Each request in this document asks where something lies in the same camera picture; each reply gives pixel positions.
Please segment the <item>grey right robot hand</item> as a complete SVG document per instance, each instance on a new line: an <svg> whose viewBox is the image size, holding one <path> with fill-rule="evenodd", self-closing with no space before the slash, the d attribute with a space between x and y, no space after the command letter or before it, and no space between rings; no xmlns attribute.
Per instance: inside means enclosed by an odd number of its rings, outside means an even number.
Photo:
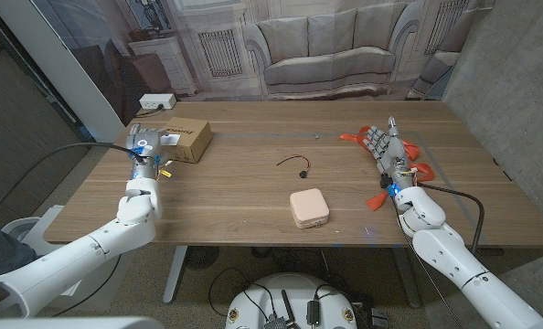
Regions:
<svg viewBox="0 0 543 329"><path fill-rule="evenodd" d="M382 176L392 180L399 190L414 186L410 174L410 161L405 146L399 138L399 130L393 116L389 117L388 131L371 126L361 133L362 144L377 160L377 169Z"/></svg>

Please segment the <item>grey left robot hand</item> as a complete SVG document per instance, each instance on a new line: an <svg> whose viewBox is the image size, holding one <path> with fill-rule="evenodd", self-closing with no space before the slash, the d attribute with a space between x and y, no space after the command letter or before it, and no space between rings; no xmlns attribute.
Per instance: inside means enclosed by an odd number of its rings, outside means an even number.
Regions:
<svg viewBox="0 0 543 329"><path fill-rule="evenodd" d="M140 123L135 123L125 139L125 147L140 155L143 161L133 159L132 179L157 179L160 167L172 161L164 146L176 146L179 138L179 134L143 128Z"/></svg>

